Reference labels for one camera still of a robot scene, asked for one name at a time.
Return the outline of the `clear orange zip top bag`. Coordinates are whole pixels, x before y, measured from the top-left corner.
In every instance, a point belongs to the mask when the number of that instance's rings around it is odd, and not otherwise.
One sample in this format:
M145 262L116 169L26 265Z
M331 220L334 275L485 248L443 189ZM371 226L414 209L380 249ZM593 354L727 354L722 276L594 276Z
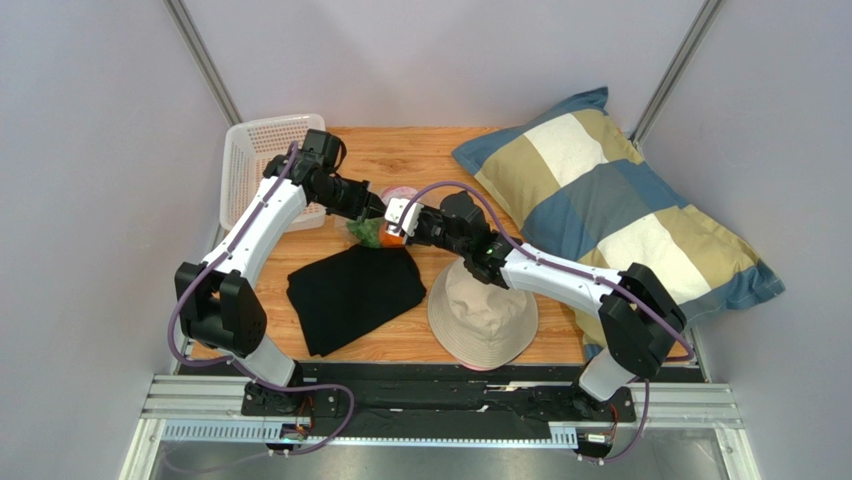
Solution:
M412 199L418 192L410 186L380 186L372 188L382 203L387 206L392 199ZM335 231L349 244L367 248L398 248L402 246L401 238L387 233L387 221L383 218L371 218L363 221L347 220L337 216L334 223Z

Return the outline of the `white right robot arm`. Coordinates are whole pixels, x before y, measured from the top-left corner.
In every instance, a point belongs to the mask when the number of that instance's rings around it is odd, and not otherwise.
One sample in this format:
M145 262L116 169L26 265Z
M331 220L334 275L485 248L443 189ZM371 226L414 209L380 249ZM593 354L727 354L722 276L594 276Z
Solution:
M484 285L540 294L600 321L607 345L571 387L571 407L580 417L607 410L633 379L656 376L672 346L685 342L685 315L650 268L589 267L547 254L509 236L500 222L490 224L495 216L468 186L438 208L394 199L385 214L388 234L456 254L469 277Z

